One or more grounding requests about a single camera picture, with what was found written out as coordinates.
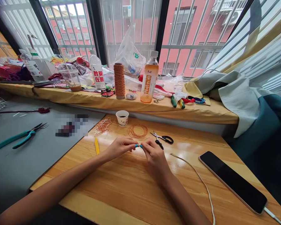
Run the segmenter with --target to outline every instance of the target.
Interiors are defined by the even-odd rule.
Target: scissors
[[[28,140],[30,140],[34,135],[35,135],[35,132],[38,130],[38,129],[44,129],[42,128],[44,125],[46,125],[47,123],[40,123],[39,125],[35,126],[34,128],[32,128],[31,130],[28,130],[28,131],[24,131],[23,133],[21,134],[18,134],[18,135],[15,135],[15,136],[12,136],[8,139],[6,139],[5,141],[2,141],[0,143],[0,149],[2,147],[4,147],[5,145],[8,145],[9,143],[17,140],[17,139],[20,139],[22,137],[25,137],[27,136],[23,141],[21,141],[20,143],[16,144],[12,149],[17,149],[18,147],[22,146],[23,144],[25,144]]]
[[[150,134],[152,134],[152,135],[154,135],[155,137],[156,137],[156,141],[155,141],[155,143],[156,144],[158,144],[160,147],[161,147],[161,149],[163,150],[163,146],[162,146],[162,144],[160,143],[160,141],[158,140],[158,138],[161,138],[162,140],[164,140],[165,142],[168,142],[168,143],[170,143],[170,144],[173,144],[174,143],[174,140],[171,138],[171,137],[169,137],[169,136],[159,136],[159,135],[157,135],[156,134],[156,132],[155,131],[153,131],[154,133],[151,133],[150,132]]]

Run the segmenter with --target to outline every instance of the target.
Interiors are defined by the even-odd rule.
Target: gray cutting mat
[[[40,107],[51,109],[47,114],[35,112],[23,117],[20,116],[24,113],[16,116],[15,113],[0,114],[0,142],[40,123],[49,125],[38,130],[18,149],[12,147],[21,139],[0,149],[0,213],[23,198],[29,187],[105,116],[103,113],[24,97],[8,100],[1,111],[36,110]],[[88,120],[81,120],[79,130],[71,137],[56,137],[58,129],[72,121],[75,114],[88,114]]]

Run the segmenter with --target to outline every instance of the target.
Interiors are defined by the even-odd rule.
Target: charging cable
[[[189,165],[196,171],[197,175],[199,176],[199,178],[201,179],[201,181],[203,182],[203,184],[205,185],[205,187],[206,187],[206,189],[207,189],[208,196],[209,196],[209,201],[210,201],[210,205],[211,205],[212,217],[213,217],[213,219],[212,219],[213,223],[212,223],[212,224],[215,225],[215,216],[214,216],[214,212],[213,212],[213,205],[212,205],[212,202],[211,202],[211,196],[210,196],[210,193],[209,193],[209,190],[208,190],[207,185],[204,183],[204,181],[202,180],[202,178],[201,178],[201,176],[199,175],[199,173],[197,172],[197,170],[196,170],[188,161],[186,161],[186,160],[183,159],[183,158],[180,158],[180,157],[176,156],[176,155],[173,154],[173,153],[171,153],[170,155],[175,156],[176,158],[179,158],[179,159],[183,160],[184,162],[186,162],[187,164],[189,164]]]
[[[269,211],[268,208],[265,207],[264,211],[281,224],[281,221],[271,211]]]

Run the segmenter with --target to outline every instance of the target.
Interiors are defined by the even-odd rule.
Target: window sill
[[[143,104],[140,102],[139,92],[136,100],[117,100],[115,95],[107,98],[93,92],[65,92],[65,89],[61,88],[34,88],[36,95],[32,92],[33,86],[30,85],[0,83],[0,88],[19,96],[47,99],[55,103],[80,107],[126,110],[164,118],[212,124],[238,124],[238,116],[226,109],[221,102],[213,99],[210,99],[211,106],[188,103],[185,104],[185,109],[181,109],[179,105],[174,108],[168,97],[159,103]]]

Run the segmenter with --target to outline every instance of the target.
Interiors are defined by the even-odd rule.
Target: forearm
[[[81,180],[105,162],[105,155],[99,154],[45,183],[5,210],[0,215],[0,225],[29,223],[57,204]]]
[[[211,225],[208,218],[194,202],[177,177],[171,173],[167,176],[163,186],[179,209],[186,224]]]

